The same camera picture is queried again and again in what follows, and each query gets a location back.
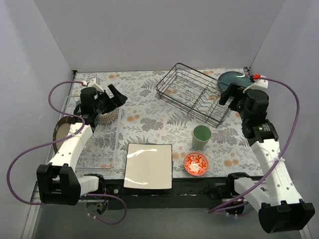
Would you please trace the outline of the black wire dish rack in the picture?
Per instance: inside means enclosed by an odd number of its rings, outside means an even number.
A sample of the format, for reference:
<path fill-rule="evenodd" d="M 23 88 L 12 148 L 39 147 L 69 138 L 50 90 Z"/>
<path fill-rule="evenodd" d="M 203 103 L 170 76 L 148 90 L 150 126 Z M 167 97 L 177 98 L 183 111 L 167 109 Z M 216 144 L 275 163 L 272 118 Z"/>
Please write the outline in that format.
<path fill-rule="evenodd" d="M 176 63 L 156 85 L 156 91 L 160 99 L 184 113 L 218 127 L 230 113 L 230 100 L 219 104 L 222 87 L 228 85 L 183 63 Z"/>

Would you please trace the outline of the green cup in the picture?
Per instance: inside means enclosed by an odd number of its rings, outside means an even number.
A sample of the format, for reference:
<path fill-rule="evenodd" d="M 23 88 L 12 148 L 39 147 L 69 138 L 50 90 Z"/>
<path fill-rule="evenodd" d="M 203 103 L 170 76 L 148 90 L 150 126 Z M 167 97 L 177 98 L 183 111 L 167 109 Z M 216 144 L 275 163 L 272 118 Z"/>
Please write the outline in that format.
<path fill-rule="evenodd" d="M 211 130 L 204 125 L 198 125 L 192 132 L 192 147 L 196 150 L 201 150 L 210 140 L 212 135 Z"/>

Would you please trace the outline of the white square plate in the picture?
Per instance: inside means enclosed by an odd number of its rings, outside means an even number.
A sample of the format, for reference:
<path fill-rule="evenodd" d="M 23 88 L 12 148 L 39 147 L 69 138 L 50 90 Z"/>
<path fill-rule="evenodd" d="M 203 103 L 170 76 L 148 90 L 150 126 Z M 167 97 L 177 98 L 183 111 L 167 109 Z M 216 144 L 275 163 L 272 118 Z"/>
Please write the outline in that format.
<path fill-rule="evenodd" d="M 124 187 L 167 190 L 172 188 L 172 145 L 129 143 Z"/>

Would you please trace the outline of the orange patterned bowl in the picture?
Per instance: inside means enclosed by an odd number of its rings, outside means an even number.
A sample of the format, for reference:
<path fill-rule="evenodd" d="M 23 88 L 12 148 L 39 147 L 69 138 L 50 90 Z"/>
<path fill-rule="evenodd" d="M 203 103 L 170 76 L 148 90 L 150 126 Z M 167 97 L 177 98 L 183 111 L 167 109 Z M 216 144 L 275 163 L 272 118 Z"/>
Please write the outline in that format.
<path fill-rule="evenodd" d="M 209 169 L 206 156 L 200 152 L 191 152 L 184 158 L 184 168 L 192 176 L 203 176 Z"/>

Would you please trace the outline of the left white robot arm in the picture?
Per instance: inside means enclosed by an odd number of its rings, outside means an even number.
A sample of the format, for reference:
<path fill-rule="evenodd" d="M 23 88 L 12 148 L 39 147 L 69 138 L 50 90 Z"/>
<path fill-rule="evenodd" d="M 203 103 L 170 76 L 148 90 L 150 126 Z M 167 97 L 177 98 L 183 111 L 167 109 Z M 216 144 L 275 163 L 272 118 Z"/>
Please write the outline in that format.
<path fill-rule="evenodd" d="M 108 88 L 111 96 L 95 85 L 84 87 L 73 113 L 65 114 L 56 125 L 54 137 L 58 136 L 63 123 L 69 124 L 64 128 L 66 134 L 54 139 L 53 158 L 47 164 L 39 165 L 36 171 L 42 203 L 74 206 L 81 196 L 88 193 L 95 199 L 105 196 L 106 187 L 102 175 L 77 177 L 75 168 L 82 150 L 100 121 L 100 115 L 113 112 L 128 99 L 114 85 L 110 84 Z"/>

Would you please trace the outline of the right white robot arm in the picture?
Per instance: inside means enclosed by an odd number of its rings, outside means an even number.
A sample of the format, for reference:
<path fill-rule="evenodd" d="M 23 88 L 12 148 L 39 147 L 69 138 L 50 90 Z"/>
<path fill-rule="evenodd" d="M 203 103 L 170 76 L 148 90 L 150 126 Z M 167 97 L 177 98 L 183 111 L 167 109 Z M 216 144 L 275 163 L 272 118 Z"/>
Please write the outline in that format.
<path fill-rule="evenodd" d="M 306 203 L 289 176 L 280 157 L 279 137 L 274 125 L 266 118 L 269 96 L 262 90 L 232 83 L 221 93 L 219 103 L 232 101 L 229 108 L 239 113 L 242 132 L 255 153 L 267 184 L 267 192 L 246 174 L 232 176 L 226 184 L 231 198 L 243 197 L 257 211 L 262 229 L 267 233 L 302 230 L 315 214 L 312 203 Z"/>

